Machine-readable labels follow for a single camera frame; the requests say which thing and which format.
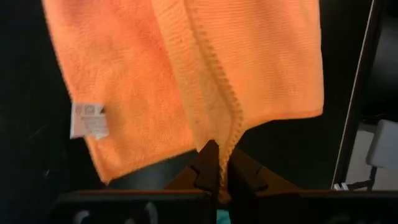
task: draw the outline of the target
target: orange towel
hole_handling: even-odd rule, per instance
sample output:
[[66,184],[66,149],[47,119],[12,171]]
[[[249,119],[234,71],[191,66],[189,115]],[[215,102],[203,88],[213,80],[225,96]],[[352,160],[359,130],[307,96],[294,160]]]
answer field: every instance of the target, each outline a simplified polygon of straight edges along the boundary
[[105,104],[109,136],[86,138],[103,181],[215,139],[225,183],[245,130],[322,112],[317,0],[44,5],[72,99]]

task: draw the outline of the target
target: microfiber cloth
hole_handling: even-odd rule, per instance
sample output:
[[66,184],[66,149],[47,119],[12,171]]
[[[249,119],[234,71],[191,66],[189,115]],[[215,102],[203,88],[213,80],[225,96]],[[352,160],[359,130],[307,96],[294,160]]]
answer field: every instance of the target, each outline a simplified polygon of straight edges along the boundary
[[225,189],[245,130],[322,113],[317,0],[44,6],[72,100],[105,105],[109,136],[86,137],[105,182],[214,139]]

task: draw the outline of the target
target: white tag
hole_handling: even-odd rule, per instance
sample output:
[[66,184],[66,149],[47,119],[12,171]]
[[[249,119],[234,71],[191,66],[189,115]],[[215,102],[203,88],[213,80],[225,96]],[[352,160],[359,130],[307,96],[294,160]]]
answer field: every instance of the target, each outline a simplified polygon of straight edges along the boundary
[[72,103],[70,138],[94,135],[101,139],[109,134],[104,106],[96,103]]

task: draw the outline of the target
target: care label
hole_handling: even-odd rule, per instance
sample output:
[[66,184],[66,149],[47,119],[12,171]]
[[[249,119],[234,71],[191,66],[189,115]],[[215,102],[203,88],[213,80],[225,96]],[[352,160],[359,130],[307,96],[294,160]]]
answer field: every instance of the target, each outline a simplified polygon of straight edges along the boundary
[[101,139],[109,134],[104,106],[96,103],[72,103],[70,138],[94,135]]

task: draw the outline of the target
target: teal object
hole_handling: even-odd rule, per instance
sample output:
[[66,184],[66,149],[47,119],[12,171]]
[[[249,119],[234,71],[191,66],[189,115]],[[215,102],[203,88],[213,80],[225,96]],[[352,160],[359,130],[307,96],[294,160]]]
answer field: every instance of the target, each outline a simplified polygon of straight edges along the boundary
[[227,210],[217,210],[217,224],[231,224]]

